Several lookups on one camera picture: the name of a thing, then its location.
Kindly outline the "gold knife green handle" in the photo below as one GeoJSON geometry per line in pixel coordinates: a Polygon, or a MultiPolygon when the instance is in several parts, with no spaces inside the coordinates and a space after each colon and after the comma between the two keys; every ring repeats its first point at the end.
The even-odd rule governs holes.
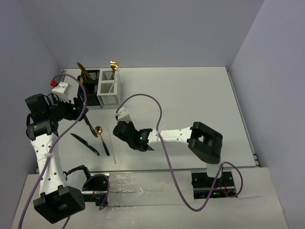
{"type": "Polygon", "coordinates": [[[88,73],[88,71],[83,67],[83,65],[80,62],[76,62],[76,64],[79,67],[79,69],[81,70],[81,72],[84,74],[84,76],[86,76],[86,78],[90,80],[91,76],[88,73]]]}

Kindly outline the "gold fork green handle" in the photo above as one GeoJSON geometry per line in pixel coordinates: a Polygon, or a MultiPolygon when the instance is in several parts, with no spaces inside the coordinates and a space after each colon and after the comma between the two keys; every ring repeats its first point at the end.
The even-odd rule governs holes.
{"type": "Polygon", "coordinates": [[[117,62],[111,62],[112,80],[115,78],[115,72],[118,70],[119,64],[117,62]]]}
{"type": "Polygon", "coordinates": [[[113,80],[114,77],[115,77],[115,71],[116,71],[116,69],[117,69],[117,67],[116,67],[116,61],[110,61],[110,67],[111,67],[111,69],[112,69],[111,80],[113,80]]]}

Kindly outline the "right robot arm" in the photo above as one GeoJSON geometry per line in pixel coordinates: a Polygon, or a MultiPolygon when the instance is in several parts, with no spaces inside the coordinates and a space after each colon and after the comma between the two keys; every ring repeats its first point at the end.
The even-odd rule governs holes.
{"type": "Polygon", "coordinates": [[[120,121],[113,135],[126,142],[137,151],[146,152],[163,149],[167,146],[178,151],[192,151],[206,163],[207,181],[216,187],[223,182],[221,150],[223,135],[201,122],[176,130],[141,129],[136,130],[133,122],[120,121]]]}

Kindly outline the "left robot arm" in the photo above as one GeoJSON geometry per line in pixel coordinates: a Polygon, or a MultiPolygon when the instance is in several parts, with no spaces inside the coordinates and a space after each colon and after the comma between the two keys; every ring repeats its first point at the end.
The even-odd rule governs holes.
{"type": "Polygon", "coordinates": [[[49,223],[54,224],[85,209],[82,192],[67,184],[61,167],[58,141],[59,121],[66,119],[77,123],[88,112],[83,100],[75,97],[64,101],[63,96],[36,94],[25,99],[30,110],[26,121],[26,135],[36,154],[40,189],[39,198],[33,201],[34,209],[49,223]]]}

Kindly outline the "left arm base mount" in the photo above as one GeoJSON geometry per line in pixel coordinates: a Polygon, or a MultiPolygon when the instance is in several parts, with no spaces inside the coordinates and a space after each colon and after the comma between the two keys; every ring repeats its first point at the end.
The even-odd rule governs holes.
{"type": "Polygon", "coordinates": [[[109,176],[96,174],[91,176],[82,186],[81,193],[85,203],[95,203],[95,206],[104,209],[108,204],[110,192],[109,176]]]}

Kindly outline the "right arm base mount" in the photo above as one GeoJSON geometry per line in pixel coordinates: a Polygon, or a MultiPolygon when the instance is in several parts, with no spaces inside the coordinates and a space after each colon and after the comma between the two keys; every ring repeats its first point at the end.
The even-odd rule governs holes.
{"type": "MultiPolygon", "coordinates": [[[[192,186],[194,199],[206,199],[212,187],[214,178],[208,177],[206,172],[192,172],[192,186]]],[[[232,173],[225,171],[217,179],[210,198],[227,198],[236,194],[232,173]]]]}

